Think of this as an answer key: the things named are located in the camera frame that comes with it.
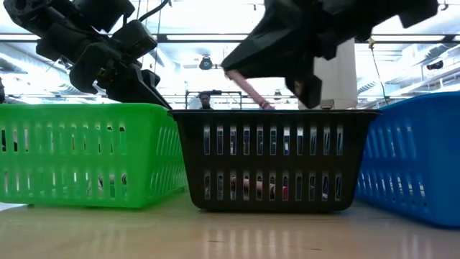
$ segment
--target wooden table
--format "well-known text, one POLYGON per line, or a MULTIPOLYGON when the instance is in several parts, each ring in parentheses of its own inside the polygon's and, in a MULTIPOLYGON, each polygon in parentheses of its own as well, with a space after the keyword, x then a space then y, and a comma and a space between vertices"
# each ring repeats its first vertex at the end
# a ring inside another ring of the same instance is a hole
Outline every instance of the wooden table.
POLYGON ((7 209, 1 259, 449 259, 460 230, 440 230, 355 204, 340 214, 219 214, 187 194, 146 211, 7 209))

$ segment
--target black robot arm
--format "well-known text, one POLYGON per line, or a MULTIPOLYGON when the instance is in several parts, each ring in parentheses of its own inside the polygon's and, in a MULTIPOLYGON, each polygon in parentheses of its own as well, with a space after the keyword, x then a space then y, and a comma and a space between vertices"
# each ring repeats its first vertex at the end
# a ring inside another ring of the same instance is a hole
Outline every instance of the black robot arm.
POLYGON ((134 6, 129 0, 4 0, 14 23, 41 39, 37 54, 71 64, 70 82, 78 90, 96 94, 93 84, 120 102, 170 105, 155 86, 160 77, 142 70, 138 58, 157 47, 157 42, 138 19, 124 24, 111 37, 120 17, 127 19, 134 6))
POLYGON ((337 46, 369 39, 372 28, 399 15, 409 27, 436 15, 437 0, 265 0, 265 14, 223 61, 245 78, 283 77, 308 108, 321 101, 314 58, 335 58, 337 46))

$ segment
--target black basket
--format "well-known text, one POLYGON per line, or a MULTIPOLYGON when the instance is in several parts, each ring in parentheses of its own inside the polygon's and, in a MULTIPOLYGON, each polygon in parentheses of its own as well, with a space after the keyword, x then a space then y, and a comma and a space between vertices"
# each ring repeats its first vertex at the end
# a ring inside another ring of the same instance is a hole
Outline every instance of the black basket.
POLYGON ((175 110, 200 209, 330 212, 354 197, 378 111, 175 110))

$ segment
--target white pillar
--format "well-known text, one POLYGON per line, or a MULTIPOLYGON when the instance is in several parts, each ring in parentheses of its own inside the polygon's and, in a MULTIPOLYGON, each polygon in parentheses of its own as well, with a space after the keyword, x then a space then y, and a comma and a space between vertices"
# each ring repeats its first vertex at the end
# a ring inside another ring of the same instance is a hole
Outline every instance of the white pillar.
MULTIPOLYGON (((358 104, 358 90, 354 39, 340 45, 334 59, 327 61, 316 58, 315 75, 323 81, 321 100, 333 100, 334 109, 355 107, 358 104)), ((299 109, 307 109, 300 102, 298 106, 299 109)))

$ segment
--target green basket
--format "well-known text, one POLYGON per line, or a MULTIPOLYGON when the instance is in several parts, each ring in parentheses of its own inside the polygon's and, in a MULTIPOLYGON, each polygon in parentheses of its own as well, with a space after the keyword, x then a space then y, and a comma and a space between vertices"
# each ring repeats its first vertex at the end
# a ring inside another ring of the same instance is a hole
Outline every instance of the green basket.
POLYGON ((0 135, 0 202, 140 208, 187 184, 161 106, 2 104, 0 135))

